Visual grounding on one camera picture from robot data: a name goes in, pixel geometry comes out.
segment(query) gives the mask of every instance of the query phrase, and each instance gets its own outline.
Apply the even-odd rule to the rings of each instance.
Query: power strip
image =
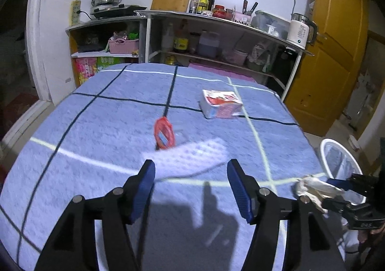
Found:
[[[80,0],[73,0],[71,2],[71,9],[70,9],[70,26],[74,26],[76,24],[80,23],[80,13],[77,13],[80,11],[80,4],[82,2]]]

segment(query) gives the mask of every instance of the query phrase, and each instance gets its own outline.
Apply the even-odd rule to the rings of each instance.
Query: pink container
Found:
[[[111,54],[132,54],[133,51],[137,51],[139,48],[139,39],[125,40],[116,39],[108,40]]]
[[[234,11],[232,21],[240,23],[240,24],[244,24],[246,26],[250,26],[251,16],[244,15],[243,13],[240,13],[239,11]]]
[[[230,56],[228,59],[229,63],[235,64],[238,66],[242,66],[244,64],[246,57],[247,57],[247,53],[234,49],[232,51],[232,53],[230,53],[229,56]]]

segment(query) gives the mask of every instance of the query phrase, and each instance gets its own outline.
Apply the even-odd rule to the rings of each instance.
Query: knife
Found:
[[[253,14],[253,11],[257,8],[257,6],[258,6],[258,3],[255,2],[253,7],[248,12],[246,12],[246,15],[251,16]]]
[[[242,13],[246,14],[247,12],[247,0],[243,1]]]

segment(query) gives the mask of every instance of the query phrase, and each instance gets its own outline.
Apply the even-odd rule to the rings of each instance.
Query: blue tablecloth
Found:
[[[235,91],[244,103],[236,120],[205,119],[202,89]],[[76,194],[105,195],[154,151],[153,126],[163,116],[183,125],[190,141],[221,138],[229,158],[279,196],[297,177],[322,172],[313,148],[278,96],[257,83],[193,68],[115,65],[61,102],[23,148],[0,196],[0,239],[26,271],[34,269],[57,219]],[[155,184],[143,270],[239,271],[254,227],[240,216],[226,164],[203,174]],[[129,228],[134,250],[141,220]],[[101,270],[101,223],[96,222]],[[275,270],[284,253],[280,228]]]

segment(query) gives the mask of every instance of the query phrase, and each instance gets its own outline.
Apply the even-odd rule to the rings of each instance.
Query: white kettle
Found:
[[[313,37],[308,41],[309,26],[313,28]],[[318,27],[314,21],[301,14],[291,14],[289,34],[287,41],[305,49],[306,44],[314,44],[317,37]]]

